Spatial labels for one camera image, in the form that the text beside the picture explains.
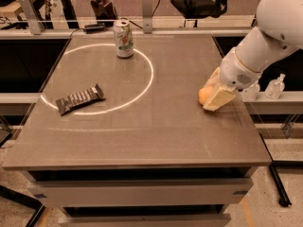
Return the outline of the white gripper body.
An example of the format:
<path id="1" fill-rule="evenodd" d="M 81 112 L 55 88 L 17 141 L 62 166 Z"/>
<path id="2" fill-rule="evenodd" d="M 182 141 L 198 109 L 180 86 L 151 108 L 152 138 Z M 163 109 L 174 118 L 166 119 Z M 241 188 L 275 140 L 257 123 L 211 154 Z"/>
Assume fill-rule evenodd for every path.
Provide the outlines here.
<path id="1" fill-rule="evenodd" d="M 235 47 L 226 54 L 220 65 L 221 82 L 239 90 L 250 87 L 260 76 L 261 73 L 252 71 L 241 62 L 236 54 Z"/>

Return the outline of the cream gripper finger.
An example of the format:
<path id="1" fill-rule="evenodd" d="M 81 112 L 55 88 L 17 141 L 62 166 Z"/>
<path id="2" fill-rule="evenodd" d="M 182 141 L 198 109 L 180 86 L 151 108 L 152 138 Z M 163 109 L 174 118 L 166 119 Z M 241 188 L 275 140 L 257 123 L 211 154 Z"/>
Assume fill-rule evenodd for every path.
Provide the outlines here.
<path id="1" fill-rule="evenodd" d="M 235 93 L 232 88 L 215 86 L 213 87 L 211 98 L 203 105 L 203 108 L 207 111 L 214 112 L 229 103 L 234 97 Z"/>
<path id="2" fill-rule="evenodd" d="M 221 80 L 220 80 L 220 68 L 217 67 L 214 70 L 214 72 L 212 73 L 212 75 L 210 76 L 210 78 L 208 79 L 208 81 L 206 82 L 205 86 L 206 87 L 215 87 L 220 82 L 221 82 Z"/>

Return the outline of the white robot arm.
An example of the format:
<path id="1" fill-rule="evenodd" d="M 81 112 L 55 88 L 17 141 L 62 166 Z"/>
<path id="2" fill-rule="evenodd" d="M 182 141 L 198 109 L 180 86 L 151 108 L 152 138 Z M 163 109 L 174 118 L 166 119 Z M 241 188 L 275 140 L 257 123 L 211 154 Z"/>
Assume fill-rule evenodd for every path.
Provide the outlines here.
<path id="1" fill-rule="evenodd" d="M 303 47 L 303 0 L 260 0 L 257 25 L 223 58 L 199 91 L 199 102 L 214 112 L 238 90 L 259 80 L 271 64 Z"/>

